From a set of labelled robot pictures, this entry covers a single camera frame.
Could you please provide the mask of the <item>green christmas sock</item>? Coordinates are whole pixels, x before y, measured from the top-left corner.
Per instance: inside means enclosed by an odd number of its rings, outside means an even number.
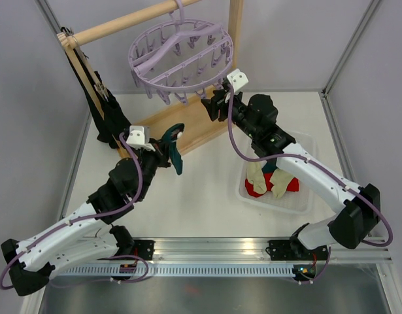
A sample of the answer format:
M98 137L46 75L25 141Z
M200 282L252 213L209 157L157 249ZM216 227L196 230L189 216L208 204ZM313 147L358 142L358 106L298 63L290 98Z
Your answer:
M165 151L168 153L170 162L175 168L177 175L181 175L183 172L183 161L177 148L177 141L182 137L184 127L183 123L175 124L166 130L161 138L161 141L165 143Z

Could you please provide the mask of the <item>purple round clip hanger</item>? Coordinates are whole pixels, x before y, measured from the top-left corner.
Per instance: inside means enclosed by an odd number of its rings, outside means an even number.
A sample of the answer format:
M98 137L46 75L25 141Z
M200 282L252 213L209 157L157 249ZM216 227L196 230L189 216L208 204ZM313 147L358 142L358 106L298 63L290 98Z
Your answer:
M167 105L171 97L183 104L190 94L204 98L207 87L225 79L234 53L222 24L187 18L182 1L176 4L178 13L141 33L128 52L136 87Z

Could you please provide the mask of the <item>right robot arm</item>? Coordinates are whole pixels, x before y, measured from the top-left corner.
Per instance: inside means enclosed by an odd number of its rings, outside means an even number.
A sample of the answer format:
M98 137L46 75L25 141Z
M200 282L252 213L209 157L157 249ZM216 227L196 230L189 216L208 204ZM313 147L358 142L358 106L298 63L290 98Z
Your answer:
M212 121L236 125L251 139L260 161L267 161L293 175L318 194L335 213L318 223L306 223L290 237L290 251L297 258L307 257L313 249L339 244L355 249L379 223L380 192L372 184L365 187L326 169L277 123L278 109L271 96L253 95L247 104L243 94L230 94L225 83L210 99L202 99Z

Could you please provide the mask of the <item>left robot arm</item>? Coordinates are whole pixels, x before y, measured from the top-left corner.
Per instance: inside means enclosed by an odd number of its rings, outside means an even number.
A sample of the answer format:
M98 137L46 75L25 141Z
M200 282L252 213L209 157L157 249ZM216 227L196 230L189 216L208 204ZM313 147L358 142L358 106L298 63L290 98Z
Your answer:
M116 163L107 182L69 216L23 241L1 244L7 263L0 275L0 289L19 296L33 294L64 271L92 260L125 260L133 257L134 242L119 218L146 196L159 168L173 166L182 173L176 141L150 139L138 145L122 144L130 156Z

